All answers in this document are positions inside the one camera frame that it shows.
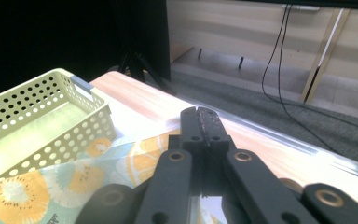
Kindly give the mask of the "pale yellow perforated plastic basket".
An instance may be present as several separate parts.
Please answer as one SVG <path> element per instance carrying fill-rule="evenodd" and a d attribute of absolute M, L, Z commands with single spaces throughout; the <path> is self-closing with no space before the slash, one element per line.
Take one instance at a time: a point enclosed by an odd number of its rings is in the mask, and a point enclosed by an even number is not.
<path fill-rule="evenodd" d="M 0 178 L 74 161 L 115 137 L 106 95 L 64 69 L 0 93 Z"/>

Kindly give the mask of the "white wall socket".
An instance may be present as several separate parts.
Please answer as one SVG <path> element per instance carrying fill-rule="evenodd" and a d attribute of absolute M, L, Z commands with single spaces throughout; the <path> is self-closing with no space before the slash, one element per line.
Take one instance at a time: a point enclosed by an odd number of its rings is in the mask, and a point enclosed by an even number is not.
<path fill-rule="evenodd" d="M 283 8 L 290 8 L 291 10 L 299 10 L 299 11 L 308 11 L 308 12 L 316 12 L 320 10 L 320 7 L 316 6 L 305 6 L 305 5 L 288 5 L 283 4 Z"/>

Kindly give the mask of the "brass vertical trim strip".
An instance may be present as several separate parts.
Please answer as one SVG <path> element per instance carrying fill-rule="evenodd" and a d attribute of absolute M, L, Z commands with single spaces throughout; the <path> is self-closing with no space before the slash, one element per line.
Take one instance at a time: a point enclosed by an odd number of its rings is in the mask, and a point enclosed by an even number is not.
<path fill-rule="evenodd" d="M 300 97 L 303 104 L 309 103 L 312 100 L 350 12 L 346 8 L 335 8 L 333 10 Z"/>

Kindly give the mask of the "white table mat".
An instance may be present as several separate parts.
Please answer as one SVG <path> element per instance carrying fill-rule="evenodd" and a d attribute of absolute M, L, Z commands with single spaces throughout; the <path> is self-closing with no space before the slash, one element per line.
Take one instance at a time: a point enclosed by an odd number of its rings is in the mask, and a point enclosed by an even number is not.
<path fill-rule="evenodd" d="M 179 126 L 180 112 L 190 104 L 166 94 L 155 99 L 115 99 L 109 97 L 111 119 L 117 138 L 133 141 L 174 130 Z"/>

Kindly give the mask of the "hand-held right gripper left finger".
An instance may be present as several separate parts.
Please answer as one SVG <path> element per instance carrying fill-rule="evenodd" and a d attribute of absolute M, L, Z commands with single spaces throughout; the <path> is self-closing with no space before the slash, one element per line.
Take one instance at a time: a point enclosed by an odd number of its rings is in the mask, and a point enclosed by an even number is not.
<path fill-rule="evenodd" d="M 200 109 L 180 113 L 180 134 L 169 137 L 134 224 L 190 224 L 191 201 L 201 191 L 204 137 Z"/>

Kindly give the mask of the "black curtain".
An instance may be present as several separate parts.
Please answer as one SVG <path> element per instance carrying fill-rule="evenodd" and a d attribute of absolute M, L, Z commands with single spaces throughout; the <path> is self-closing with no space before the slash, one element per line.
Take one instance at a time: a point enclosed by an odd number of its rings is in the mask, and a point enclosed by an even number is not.
<path fill-rule="evenodd" d="M 132 51 L 170 78 L 167 0 L 0 0 L 0 92 L 54 68 L 91 81 Z"/>

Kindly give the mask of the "black horizontal bar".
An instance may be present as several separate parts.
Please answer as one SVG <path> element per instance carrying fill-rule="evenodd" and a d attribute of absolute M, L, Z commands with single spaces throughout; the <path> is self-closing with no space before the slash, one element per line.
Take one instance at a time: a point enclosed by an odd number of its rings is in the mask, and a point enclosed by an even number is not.
<path fill-rule="evenodd" d="M 240 0 L 240 1 L 358 9 L 358 0 Z"/>

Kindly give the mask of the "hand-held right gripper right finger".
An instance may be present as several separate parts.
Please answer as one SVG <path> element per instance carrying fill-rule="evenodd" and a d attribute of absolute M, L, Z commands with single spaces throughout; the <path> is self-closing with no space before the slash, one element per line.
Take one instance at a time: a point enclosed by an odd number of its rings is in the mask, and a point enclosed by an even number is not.
<path fill-rule="evenodd" d="M 214 111 L 201 107 L 198 117 L 207 145 L 206 192 L 232 189 L 252 224 L 318 224 L 254 152 L 235 147 Z"/>

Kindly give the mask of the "orange fruit print tote bag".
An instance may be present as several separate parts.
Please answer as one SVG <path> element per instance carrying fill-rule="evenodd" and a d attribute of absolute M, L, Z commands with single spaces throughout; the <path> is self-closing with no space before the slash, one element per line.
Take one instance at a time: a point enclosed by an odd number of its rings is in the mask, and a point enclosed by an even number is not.
<path fill-rule="evenodd" d="M 28 146 L 0 148 L 0 224 L 75 224 L 99 188 L 119 184 L 131 189 L 155 171 L 174 129 L 126 144 L 106 138 L 76 146 L 69 138 L 27 159 Z"/>

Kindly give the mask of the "black stand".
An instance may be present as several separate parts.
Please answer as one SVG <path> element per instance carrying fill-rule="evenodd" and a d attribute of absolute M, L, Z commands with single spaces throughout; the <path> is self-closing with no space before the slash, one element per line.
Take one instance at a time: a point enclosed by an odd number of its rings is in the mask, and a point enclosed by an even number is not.
<path fill-rule="evenodd" d="M 162 80 L 147 59 L 138 52 L 130 51 L 123 55 L 117 66 L 117 71 L 124 73 L 127 70 L 130 71 L 131 77 L 142 82 L 145 82 L 145 73 L 147 73 L 164 92 L 170 95 L 176 94 L 176 92 Z"/>

